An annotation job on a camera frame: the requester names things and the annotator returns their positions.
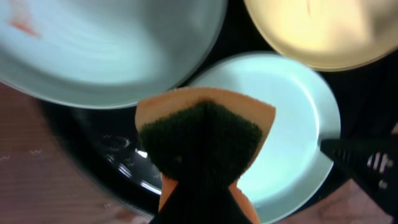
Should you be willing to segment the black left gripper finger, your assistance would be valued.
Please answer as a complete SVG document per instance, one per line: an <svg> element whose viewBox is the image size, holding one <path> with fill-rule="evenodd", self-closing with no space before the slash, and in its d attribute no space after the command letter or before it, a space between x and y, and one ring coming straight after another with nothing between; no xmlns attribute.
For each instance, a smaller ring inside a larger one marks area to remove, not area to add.
<svg viewBox="0 0 398 224"><path fill-rule="evenodd" d="M324 139L320 150L381 210L397 217L397 139Z"/></svg>

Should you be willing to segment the mint plate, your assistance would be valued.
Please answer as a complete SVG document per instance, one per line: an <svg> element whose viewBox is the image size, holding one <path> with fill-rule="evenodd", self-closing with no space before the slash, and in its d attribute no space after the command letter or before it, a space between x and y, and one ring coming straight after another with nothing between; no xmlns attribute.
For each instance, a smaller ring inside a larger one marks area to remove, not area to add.
<svg viewBox="0 0 398 224"><path fill-rule="evenodd" d="M321 187L333 163L320 141L338 138L340 113L327 82L311 68L270 53L231 57L192 81L236 91L276 108L271 131L238 187L262 223L279 221Z"/></svg>
<svg viewBox="0 0 398 224"><path fill-rule="evenodd" d="M225 0L1 0L1 81L52 103L134 106L182 84L223 25Z"/></svg>

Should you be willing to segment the yellow plate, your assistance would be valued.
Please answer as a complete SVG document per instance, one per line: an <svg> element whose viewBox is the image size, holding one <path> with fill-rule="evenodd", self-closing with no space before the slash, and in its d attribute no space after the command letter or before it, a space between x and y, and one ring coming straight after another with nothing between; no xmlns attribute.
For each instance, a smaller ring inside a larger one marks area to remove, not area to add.
<svg viewBox="0 0 398 224"><path fill-rule="evenodd" d="M278 53L319 71L344 71L397 50L397 0L245 0Z"/></svg>

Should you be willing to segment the orange green scrubbing sponge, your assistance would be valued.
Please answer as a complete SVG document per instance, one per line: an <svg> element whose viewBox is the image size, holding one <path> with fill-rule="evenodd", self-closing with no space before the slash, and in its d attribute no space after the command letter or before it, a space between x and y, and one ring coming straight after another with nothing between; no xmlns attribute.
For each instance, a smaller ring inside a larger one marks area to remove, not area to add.
<svg viewBox="0 0 398 224"><path fill-rule="evenodd" d="M179 88L141 100L139 142L162 175L163 223L258 223L238 179L261 151L274 106L218 88Z"/></svg>

